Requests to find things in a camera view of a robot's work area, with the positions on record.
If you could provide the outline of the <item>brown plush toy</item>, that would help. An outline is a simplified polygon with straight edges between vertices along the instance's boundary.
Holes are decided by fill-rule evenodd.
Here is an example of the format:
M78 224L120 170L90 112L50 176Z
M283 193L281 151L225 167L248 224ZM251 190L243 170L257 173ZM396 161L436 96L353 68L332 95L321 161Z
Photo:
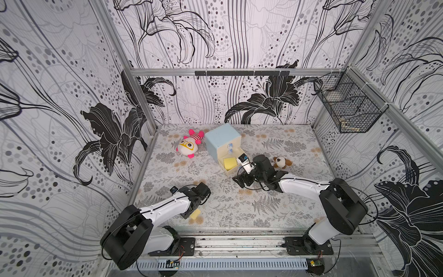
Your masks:
M273 164L274 168L286 169L287 167L293 165L293 162L289 159L286 159L285 157L274 157L273 161L274 161Z

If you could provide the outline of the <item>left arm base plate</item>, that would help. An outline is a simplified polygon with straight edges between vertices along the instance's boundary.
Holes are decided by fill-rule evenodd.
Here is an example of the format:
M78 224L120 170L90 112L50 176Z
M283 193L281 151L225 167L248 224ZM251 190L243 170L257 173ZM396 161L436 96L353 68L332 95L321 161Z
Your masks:
M149 253L150 256L165 257L165 256L176 256L176 257L190 257L194 256L196 246L196 239L194 237L181 237L180 239L175 239L173 244L164 251L154 251Z

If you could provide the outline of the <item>large yellow sticky note pad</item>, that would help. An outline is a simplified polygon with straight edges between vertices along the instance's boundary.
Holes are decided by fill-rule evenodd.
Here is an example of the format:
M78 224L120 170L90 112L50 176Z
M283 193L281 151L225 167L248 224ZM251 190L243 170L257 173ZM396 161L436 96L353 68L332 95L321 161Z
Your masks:
M223 159L223 165L227 172L230 170L236 168L238 166L237 159L234 157L224 158Z

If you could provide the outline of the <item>black bar on rail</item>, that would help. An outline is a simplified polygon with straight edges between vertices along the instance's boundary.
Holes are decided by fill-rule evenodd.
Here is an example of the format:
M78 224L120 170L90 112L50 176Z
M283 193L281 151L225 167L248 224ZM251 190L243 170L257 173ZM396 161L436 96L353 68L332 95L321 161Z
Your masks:
M222 70L222 71L207 71L207 70L196 70L195 76L289 76L290 72L288 70Z

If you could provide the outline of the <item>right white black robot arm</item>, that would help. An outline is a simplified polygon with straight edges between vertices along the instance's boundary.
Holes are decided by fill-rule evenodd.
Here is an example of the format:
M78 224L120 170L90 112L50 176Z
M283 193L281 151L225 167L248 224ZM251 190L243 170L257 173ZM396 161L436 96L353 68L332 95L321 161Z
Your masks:
M241 166L233 181L241 188L258 182L264 191L299 195L321 203L326 218L315 223L301 238L301 245L313 253L339 234L352 235L368 213L368 207L345 180L314 181L284 170L276 170L264 155L252 160L237 158Z

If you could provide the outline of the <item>light blue drawer cabinet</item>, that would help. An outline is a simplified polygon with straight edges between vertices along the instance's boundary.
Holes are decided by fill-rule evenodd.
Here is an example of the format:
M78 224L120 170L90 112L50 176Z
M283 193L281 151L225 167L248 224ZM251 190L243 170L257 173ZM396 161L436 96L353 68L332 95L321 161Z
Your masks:
M227 174L234 174L239 168L239 165L227 172L223 165L223 159L234 157L238 158L245 151L241 147L241 134L229 123L225 123L213 130L210 130L205 135L206 148L210 156Z

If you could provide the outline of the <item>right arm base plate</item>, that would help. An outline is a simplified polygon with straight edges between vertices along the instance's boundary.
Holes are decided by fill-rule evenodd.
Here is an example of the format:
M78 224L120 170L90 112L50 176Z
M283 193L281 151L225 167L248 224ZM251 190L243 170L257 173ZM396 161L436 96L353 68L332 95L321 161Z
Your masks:
M285 237L281 247L285 248L290 256L315 255L322 257L334 254L330 241L318 245L309 237Z

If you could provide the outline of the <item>pink white plush toy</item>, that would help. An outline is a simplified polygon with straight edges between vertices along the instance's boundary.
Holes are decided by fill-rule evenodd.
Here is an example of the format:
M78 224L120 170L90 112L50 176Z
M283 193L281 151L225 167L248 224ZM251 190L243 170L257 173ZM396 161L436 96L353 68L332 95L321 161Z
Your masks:
M178 142L175 150L181 155L188 158L194 158L195 153L198 151L198 146L202 144L205 133L200 130L195 132L193 129L189 129L188 135L183 136L183 139Z

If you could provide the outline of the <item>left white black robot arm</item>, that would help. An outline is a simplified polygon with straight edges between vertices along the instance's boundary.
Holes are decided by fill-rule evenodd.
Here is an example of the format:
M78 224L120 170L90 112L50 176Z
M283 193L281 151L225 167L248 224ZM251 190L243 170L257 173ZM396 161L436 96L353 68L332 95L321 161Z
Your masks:
M188 219L211 195L203 182L198 185L172 187L171 197L149 207L129 205L122 210L100 240L102 253L109 255L120 270L136 263L142 255L176 257L194 255L195 239L183 238L164 223L173 217Z

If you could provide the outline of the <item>small yellow sticky note pad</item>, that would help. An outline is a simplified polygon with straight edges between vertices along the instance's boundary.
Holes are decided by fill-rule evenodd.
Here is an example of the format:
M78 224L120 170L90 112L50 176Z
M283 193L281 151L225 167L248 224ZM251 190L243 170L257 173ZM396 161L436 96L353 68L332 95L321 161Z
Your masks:
M193 211L193 212L190 214L189 218L192 219L192 220L196 220L197 217L198 217L200 214L201 214L201 211L200 211L199 209L196 209L195 211Z

